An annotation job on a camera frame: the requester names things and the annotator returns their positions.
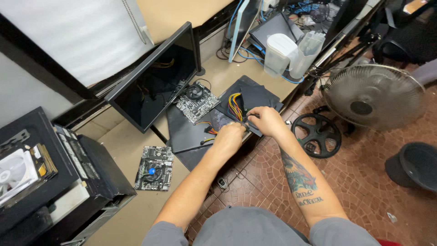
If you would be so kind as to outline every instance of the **fan grille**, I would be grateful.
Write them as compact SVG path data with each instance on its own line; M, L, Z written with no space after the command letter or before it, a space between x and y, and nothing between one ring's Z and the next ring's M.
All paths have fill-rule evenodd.
M424 88L405 72L383 65L344 68L330 76L322 94L343 119L377 130L402 127L425 112Z

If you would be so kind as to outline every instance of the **motherboard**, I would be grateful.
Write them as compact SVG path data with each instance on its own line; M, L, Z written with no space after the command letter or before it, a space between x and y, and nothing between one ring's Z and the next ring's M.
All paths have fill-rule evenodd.
M220 101L199 81L194 82L193 85L197 85L202 89L201 97L193 100L190 99L187 94L182 94L177 98L177 100L175 100L175 103L176 107L180 109L193 124L195 124L200 120L200 118L217 106Z
M134 189L168 191L173 158L171 147L144 146Z

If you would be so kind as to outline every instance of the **beige desk surface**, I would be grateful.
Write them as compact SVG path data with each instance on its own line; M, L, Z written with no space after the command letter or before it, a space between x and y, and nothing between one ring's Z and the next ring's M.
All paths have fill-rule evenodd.
M143 147L165 146L151 130L142 134L127 120L98 141L103 143L132 186ZM175 157L168 192L138 190L138 195L94 233L86 245L140 245L168 197L189 173Z
M237 55L235 60L242 61L244 59ZM206 79L211 82L211 92L217 97L243 75L248 76L260 85L264 85L267 90L278 96L281 101L298 85L290 83L282 77L276 79L270 77L270 75L264 72L264 68L255 59L249 59L244 63L229 63L227 60L220 60L216 56L213 56L204 62L202 67L206 70L205 75L201 77L195 76L190 84L198 78ZM209 84L206 81L199 81L209 88ZM170 139L167 116L165 114L163 114L154 125L165 138Z

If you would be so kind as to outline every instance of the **forearm tattoo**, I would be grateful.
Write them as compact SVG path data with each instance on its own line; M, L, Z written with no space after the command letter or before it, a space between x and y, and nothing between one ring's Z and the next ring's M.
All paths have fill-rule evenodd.
M285 177L287 178L290 191L296 196L296 198L305 198L299 201L299 206L314 204L323 201L321 197L313 196L314 190L317 190L316 178L313 177L302 164L296 161L293 157L287 154L281 148L282 163L284 164ZM300 188L307 189L303 192L297 192Z

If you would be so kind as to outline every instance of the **open computer case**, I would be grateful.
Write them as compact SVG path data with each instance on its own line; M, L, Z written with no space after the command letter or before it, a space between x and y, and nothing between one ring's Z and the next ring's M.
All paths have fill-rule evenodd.
M136 192L106 148L41 107L0 129L1 245L82 245Z

